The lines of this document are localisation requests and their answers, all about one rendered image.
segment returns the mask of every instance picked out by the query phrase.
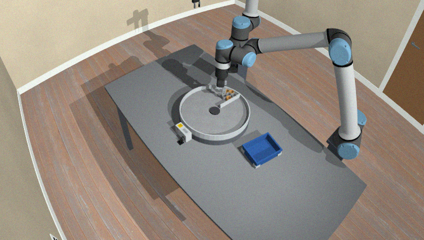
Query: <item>blue plastic container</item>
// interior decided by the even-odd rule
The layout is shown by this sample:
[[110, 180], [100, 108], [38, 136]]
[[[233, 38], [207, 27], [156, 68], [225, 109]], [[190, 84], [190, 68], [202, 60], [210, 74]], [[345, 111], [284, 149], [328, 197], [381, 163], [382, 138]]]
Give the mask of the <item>blue plastic container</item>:
[[250, 162], [259, 166], [277, 157], [283, 150], [269, 132], [241, 145]]

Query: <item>blue joint cap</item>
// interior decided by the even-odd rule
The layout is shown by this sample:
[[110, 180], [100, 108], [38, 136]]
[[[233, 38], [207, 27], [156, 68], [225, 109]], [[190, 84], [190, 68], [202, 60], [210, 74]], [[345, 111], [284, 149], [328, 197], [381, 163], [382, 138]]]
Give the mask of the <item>blue joint cap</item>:
[[358, 124], [364, 126], [367, 123], [367, 117], [358, 109]]
[[344, 142], [337, 147], [337, 153], [343, 159], [354, 159], [359, 155], [359, 147], [350, 142]]
[[256, 61], [256, 54], [254, 52], [249, 52], [246, 56], [243, 57], [241, 65], [250, 68]]
[[328, 45], [328, 54], [335, 64], [343, 66], [351, 60], [352, 50], [347, 41], [335, 38]]
[[251, 20], [245, 16], [236, 16], [232, 20], [232, 25], [236, 29], [246, 29], [251, 25]]
[[233, 46], [233, 42], [230, 40], [219, 40], [216, 43], [216, 49], [218, 50], [224, 50], [224, 49], [229, 49]]

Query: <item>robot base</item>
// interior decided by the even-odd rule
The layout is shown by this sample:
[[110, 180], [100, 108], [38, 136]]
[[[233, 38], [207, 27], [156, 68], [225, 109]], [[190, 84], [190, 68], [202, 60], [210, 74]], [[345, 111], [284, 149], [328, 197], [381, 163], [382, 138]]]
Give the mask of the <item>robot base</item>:
[[341, 157], [339, 155], [339, 151], [338, 148], [341, 144], [352, 144], [352, 145], [356, 145], [357, 149], [359, 149], [359, 147], [361, 146], [361, 139], [362, 139], [362, 130], [364, 128], [364, 125], [358, 124], [360, 127], [360, 135], [357, 139], [355, 140], [351, 140], [351, 141], [346, 141], [343, 140], [340, 136], [339, 136], [339, 128], [338, 127], [333, 134], [327, 139], [327, 143], [328, 143], [328, 150], [330, 150], [330, 152], [332, 152], [334, 155], [336, 155], [338, 157], [338, 159], [343, 160], [344, 158]]

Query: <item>wall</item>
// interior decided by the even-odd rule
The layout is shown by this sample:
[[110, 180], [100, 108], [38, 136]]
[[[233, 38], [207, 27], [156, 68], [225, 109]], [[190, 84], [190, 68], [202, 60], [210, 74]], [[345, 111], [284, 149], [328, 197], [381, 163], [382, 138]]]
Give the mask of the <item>wall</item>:
[[354, 69], [378, 88], [419, 3], [420, 0], [259, 0], [258, 9], [300, 33], [344, 30], [352, 39]]
[[0, 58], [0, 240], [49, 240], [60, 235], [28, 150], [18, 95]]
[[192, 9], [190, 0], [0, 1], [0, 57], [18, 89], [137, 26]]

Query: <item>door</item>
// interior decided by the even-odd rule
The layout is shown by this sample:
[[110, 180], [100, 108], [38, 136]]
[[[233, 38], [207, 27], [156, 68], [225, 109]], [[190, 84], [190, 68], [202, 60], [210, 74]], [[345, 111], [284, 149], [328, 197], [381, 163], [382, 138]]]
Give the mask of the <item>door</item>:
[[383, 93], [424, 125], [424, 14], [421, 14]]

